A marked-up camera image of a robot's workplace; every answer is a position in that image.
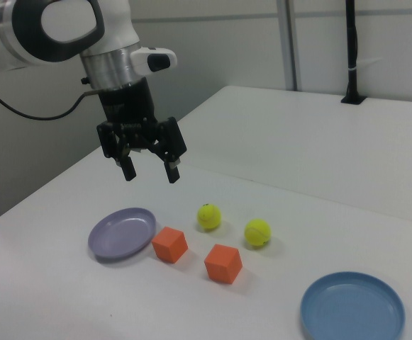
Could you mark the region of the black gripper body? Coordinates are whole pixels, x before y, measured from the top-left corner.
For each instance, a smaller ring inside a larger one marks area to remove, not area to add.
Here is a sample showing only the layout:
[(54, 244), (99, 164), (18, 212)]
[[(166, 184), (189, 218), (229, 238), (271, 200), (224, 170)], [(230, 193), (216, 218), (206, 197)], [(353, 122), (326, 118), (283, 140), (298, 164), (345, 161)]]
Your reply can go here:
[(102, 145), (154, 143), (158, 134), (155, 107), (146, 78), (121, 89), (102, 91), (99, 100), (106, 121), (97, 126)]

